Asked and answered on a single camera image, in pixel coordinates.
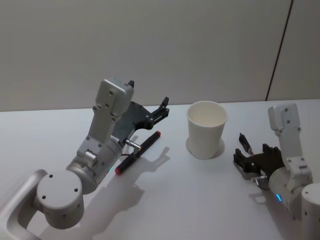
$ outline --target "table surface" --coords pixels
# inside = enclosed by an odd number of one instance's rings
[[[186,149],[189,105],[171,105],[167,119],[132,137],[141,143],[160,130],[156,144],[125,174],[116,176],[112,170],[94,193],[84,196],[80,223],[54,229],[38,212],[28,229],[43,240],[298,240],[301,223],[233,165],[235,149],[242,149],[240,132],[255,153],[263,143],[279,146],[268,108],[289,102],[298,106],[304,157],[320,182],[320,99],[223,103],[228,112],[223,144],[209,160],[196,159]],[[1,196],[26,171],[64,169],[92,117],[91,109],[0,112]]]

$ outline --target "paper cup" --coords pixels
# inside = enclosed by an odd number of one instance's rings
[[[211,159],[228,119],[226,110],[213,101],[198,101],[189,107],[187,117],[191,154],[197,159]]]

